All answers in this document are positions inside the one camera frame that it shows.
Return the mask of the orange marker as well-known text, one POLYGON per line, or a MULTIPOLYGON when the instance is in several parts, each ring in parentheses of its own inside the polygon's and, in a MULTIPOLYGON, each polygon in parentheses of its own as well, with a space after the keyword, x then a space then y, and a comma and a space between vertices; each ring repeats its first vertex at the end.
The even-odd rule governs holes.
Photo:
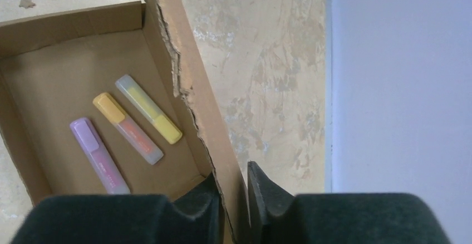
POLYGON ((92 103, 149 164, 155 165, 164 156, 163 151, 108 92, 97 95, 92 103))

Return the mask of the yellow marker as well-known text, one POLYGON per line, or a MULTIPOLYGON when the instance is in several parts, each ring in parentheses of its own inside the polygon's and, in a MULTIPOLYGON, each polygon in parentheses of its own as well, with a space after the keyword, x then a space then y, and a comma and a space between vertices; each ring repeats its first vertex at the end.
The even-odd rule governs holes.
POLYGON ((115 86, 169 144, 176 144, 183 137, 182 131, 130 75, 120 77, 115 86))

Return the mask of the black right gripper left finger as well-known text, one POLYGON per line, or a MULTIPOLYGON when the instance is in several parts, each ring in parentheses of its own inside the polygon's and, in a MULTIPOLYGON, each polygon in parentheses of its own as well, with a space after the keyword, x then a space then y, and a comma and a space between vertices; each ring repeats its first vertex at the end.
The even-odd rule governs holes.
POLYGON ((163 194, 54 196, 23 221, 13 243, 221 243, 212 175, 171 201, 163 194))

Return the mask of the brown cardboard box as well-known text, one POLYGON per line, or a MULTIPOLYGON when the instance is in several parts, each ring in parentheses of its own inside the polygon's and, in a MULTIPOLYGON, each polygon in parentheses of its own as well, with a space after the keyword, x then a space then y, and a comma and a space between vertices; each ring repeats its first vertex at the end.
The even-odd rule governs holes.
POLYGON ((54 196, 163 194, 212 175, 221 243, 250 243, 244 180, 181 0, 136 0, 1 23, 1 135, 33 209, 54 196), (115 86, 130 75, 182 131, 169 144, 115 86), (101 114, 108 92, 164 156, 149 164, 101 114), (89 118, 130 188, 108 194, 70 123, 89 118))

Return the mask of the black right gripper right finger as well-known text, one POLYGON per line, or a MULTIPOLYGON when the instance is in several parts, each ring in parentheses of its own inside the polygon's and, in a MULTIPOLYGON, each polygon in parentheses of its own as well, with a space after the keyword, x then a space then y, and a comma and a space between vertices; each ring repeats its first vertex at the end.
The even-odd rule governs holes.
POLYGON ((408 193, 291 195, 250 161, 254 243, 449 243, 431 208, 408 193))

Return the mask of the pink marker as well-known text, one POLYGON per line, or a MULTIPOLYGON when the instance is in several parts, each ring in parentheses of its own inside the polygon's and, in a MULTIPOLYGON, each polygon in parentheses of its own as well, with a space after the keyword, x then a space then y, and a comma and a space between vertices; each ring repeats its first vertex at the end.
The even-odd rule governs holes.
POLYGON ((89 118, 70 123, 70 129, 108 194, 130 194, 130 188, 89 118))

